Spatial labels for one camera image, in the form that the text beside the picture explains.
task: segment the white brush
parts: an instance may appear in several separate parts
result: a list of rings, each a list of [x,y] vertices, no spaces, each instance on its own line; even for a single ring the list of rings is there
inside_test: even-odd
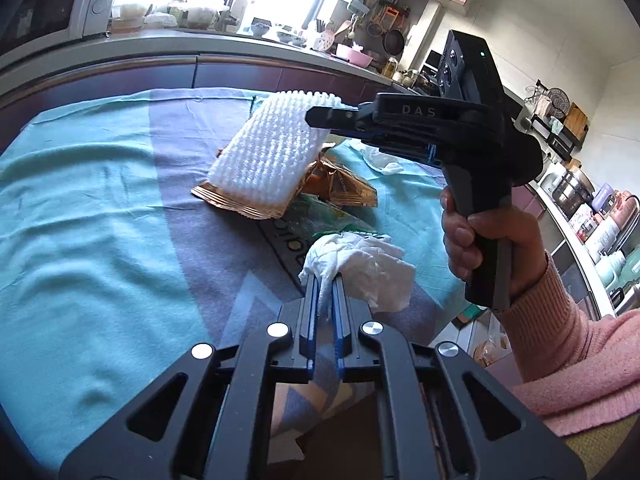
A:
[[[306,112],[339,105],[340,98],[319,92],[270,96],[213,163],[208,181],[237,202],[284,211],[329,134],[308,126]]]

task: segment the hand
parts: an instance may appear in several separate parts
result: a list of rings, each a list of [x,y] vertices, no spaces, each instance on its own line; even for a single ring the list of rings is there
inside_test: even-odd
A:
[[[476,233],[496,240],[513,242],[511,298],[529,290],[544,275],[547,260],[538,221],[533,215],[511,206],[476,213],[465,219],[456,212],[449,188],[440,195],[444,247],[449,255],[449,269],[461,280],[468,280],[471,271],[482,263],[482,253],[474,245]]]

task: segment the bowl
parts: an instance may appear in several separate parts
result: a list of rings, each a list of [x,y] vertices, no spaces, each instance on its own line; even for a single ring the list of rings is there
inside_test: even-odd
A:
[[[296,37],[286,30],[279,30],[278,32],[276,32],[276,35],[280,43],[289,43],[289,41],[292,41]]]
[[[291,40],[291,44],[293,46],[303,46],[305,44],[305,38],[302,38],[301,36],[295,36]]]
[[[251,33],[256,38],[261,38],[269,31],[270,28],[271,27],[269,27],[269,25],[265,25],[263,23],[254,23],[251,26]]]
[[[346,46],[341,43],[338,44],[335,55],[342,59],[346,59],[349,63],[361,68],[369,66],[369,63],[371,63],[371,60],[373,59],[371,56],[367,56],[357,50],[353,50],[350,46]]]

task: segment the jar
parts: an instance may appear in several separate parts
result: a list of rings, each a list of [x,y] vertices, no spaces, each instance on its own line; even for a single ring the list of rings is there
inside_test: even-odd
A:
[[[585,243],[601,223],[602,216],[599,214],[587,218],[576,232],[580,241]]]
[[[396,73],[396,70],[398,70],[398,60],[395,57],[390,57],[382,69],[382,75],[391,79]]]
[[[571,220],[569,220],[569,225],[574,230],[574,232],[578,232],[578,229],[580,229],[582,224],[584,224],[592,216],[593,209],[591,209],[591,206],[589,206],[589,204],[582,204],[578,208],[578,211],[576,211],[571,217]]]
[[[186,20],[182,19],[185,8],[185,0],[171,0],[171,2],[167,5],[167,13],[175,18],[175,21],[178,22],[178,27],[184,27],[186,25]]]

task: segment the white tile wall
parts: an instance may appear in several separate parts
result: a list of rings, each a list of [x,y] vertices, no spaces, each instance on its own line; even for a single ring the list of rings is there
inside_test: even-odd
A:
[[[640,193],[640,57],[610,70],[584,147],[578,155],[598,186]]]
[[[516,95],[526,97],[540,79],[562,88],[588,117],[595,114],[610,63],[535,1],[474,0],[467,16],[447,10],[430,50],[443,51],[449,29],[485,38],[502,83]]]

